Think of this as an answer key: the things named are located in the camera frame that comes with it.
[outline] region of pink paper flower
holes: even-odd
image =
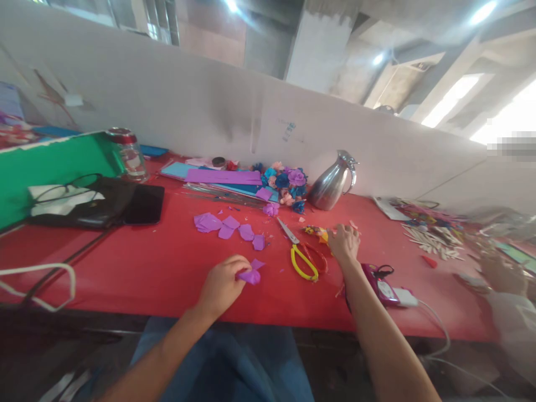
[[[305,183],[307,183],[305,175],[299,169],[294,169],[290,171],[289,181],[292,185],[295,185],[298,187],[303,186]]]
[[[283,190],[281,192],[281,199],[279,200],[281,205],[286,205],[287,207],[294,204],[294,199],[292,198],[292,195],[287,190]]]
[[[283,164],[281,162],[274,162],[274,164],[272,165],[272,168],[274,168],[277,171],[284,169]]]
[[[279,204],[268,203],[264,206],[262,211],[268,216],[274,216],[279,213]]]
[[[275,185],[275,179],[277,179],[277,177],[275,176],[270,176],[270,178],[268,179],[268,185],[272,188],[277,188],[277,186]]]

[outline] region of green board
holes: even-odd
[[[32,207],[28,186],[65,184],[79,176],[121,173],[114,144],[104,132],[70,137],[0,154],[0,229],[26,218]]]
[[[525,261],[528,261],[525,264],[525,268],[536,274],[536,260],[532,256],[506,243],[499,243],[498,241],[496,241],[495,244],[497,245],[498,249],[500,249],[504,254],[509,256],[517,263],[522,264]]]

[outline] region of scissors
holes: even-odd
[[[290,249],[290,258],[292,259],[292,265],[294,266],[294,269],[296,270],[296,272],[304,279],[307,279],[307,280],[310,280],[310,281],[317,281],[318,280],[318,273],[324,273],[326,272],[326,269],[328,267],[328,263],[326,261],[326,258],[324,257],[324,255],[320,252],[318,252],[317,250],[315,250],[313,247],[311,247],[310,245],[308,245],[307,243],[302,243],[301,246],[303,248],[303,251],[305,253],[305,255],[302,254],[302,252],[298,249],[298,244],[300,244],[300,241],[296,238],[296,236],[294,236],[294,234],[290,231],[290,229],[287,227],[287,225],[285,225],[281,219],[277,218],[277,220],[279,221],[281,227],[283,228],[283,231],[286,233],[286,235],[288,236],[288,238],[290,239],[290,241],[293,243],[292,244],[292,248]],[[312,263],[312,258],[311,258],[311,255],[309,253],[309,250],[311,250],[312,252],[314,252],[317,256],[320,257],[320,259],[322,260],[322,268],[321,269],[317,269],[313,263]],[[309,266],[309,268],[311,268],[311,270],[313,271],[313,276],[309,276],[307,274],[305,274],[301,269],[300,267],[298,266],[298,264],[296,263],[296,253],[298,253],[298,255],[301,257],[301,259],[303,261],[305,261],[305,263]]]

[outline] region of stainless steel pitcher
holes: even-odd
[[[323,210],[332,209],[339,197],[348,193],[356,183],[356,160],[343,150],[337,151],[337,161],[314,182],[307,201]],[[342,192],[348,170],[352,174],[352,184],[344,193]]]

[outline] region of black phone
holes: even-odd
[[[139,184],[134,189],[123,223],[127,225],[159,223],[163,202],[164,187]]]

